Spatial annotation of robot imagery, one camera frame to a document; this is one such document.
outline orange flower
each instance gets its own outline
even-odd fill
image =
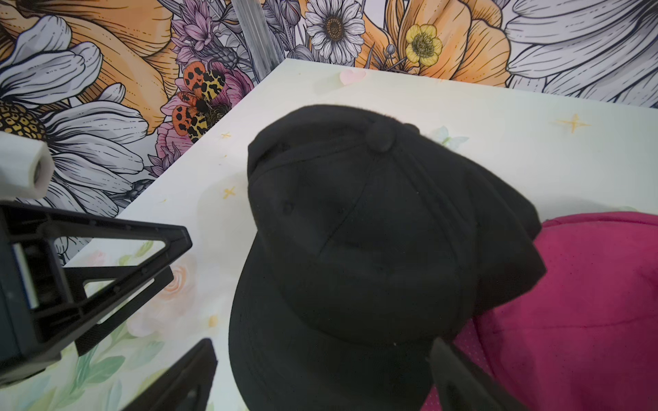
[[[299,3],[305,13],[307,1]],[[356,67],[500,87],[509,77],[509,42],[493,0],[387,0],[385,30],[363,19]]]
[[[138,110],[152,133],[165,119],[160,111],[176,93],[178,65],[171,42],[172,13],[157,0],[11,1],[0,5],[0,58],[11,53],[19,34],[39,16],[66,20],[73,45],[90,41],[103,54],[98,79],[78,98],[87,103],[107,86],[126,87],[122,104]]]

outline cap button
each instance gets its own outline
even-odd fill
[[[366,133],[366,144],[377,153],[385,153],[395,143],[395,124],[379,120]]]

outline floral backdrop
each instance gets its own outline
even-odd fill
[[[278,56],[658,107],[655,0],[258,0]],[[116,216],[257,78],[230,0],[0,3],[0,126],[56,170],[24,203]],[[85,239],[56,242],[67,261]]]

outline yellow flower center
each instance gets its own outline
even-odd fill
[[[417,35],[411,42],[411,47],[419,57],[431,57],[435,53],[432,37],[426,33]]]
[[[331,16],[327,19],[324,24],[324,29],[331,41],[339,41],[345,35],[345,28],[343,27],[343,22],[336,16]]]
[[[39,119],[16,103],[0,100],[0,130],[36,140],[45,139],[45,127]]]

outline leaf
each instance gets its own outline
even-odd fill
[[[143,256],[144,254],[146,254],[146,252],[148,250],[151,249],[151,247],[153,247],[153,241],[152,240],[149,240],[149,241],[145,242],[144,244],[141,245],[139,250],[137,250],[137,252],[135,253],[135,257]]]
[[[128,369],[135,370],[143,365],[148,364],[163,349],[165,343],[162,341],[151,341],[146,346],[140,348],[128,360]]]
[[[138,397],[140,394],[142,394],[146,388],[150,387],[151,384],[153,384],[156,379],[160,378],[160,376],[163,375],[166,371],[167,368],[163,368],[146,377],[137,388],[137,394],[135,394],[135,397]]]
[[[76,364],[76,379],[73,383],[73,388],[71,388],[71,392],[81,387],[87,379],[87,375],[89,374],[89,363],[91,362],[91,358],[97,348],[98,345],[95,345],[89,352],[87,352],[87,354],[78,358],[78,363]]]
[[[121,258],[119,258],[119,266],[127,266],[128,261],[130,261],[131,258],[132,258],[132,255],[130,255],[130,254],[126,254],[126,255],[122,256]]]
[[[71,391],[62,401],[60,401],[55,408],[64,408],[65,406],[71,405],[82,397],[84,394],[83,389],[75,389]]]
[[[55,396],[55,388],[48,391],[40,399],[35,401],[35,403],[27,409],[27,411],[47,411],[50,407],[50,403],[53,402],[53,397]]]
[[[121,368],[125,360],[126,357],[119,355],[98,361],[89,369],[89,375],[85,380],[85,384],[99,384],[106,381]]]
[[[121,380],[116,380],[112,387],[107,391],[107,398],[105,399],[105,411],[117,411],[119,409],[119,401],[121,400],[122,386]]]

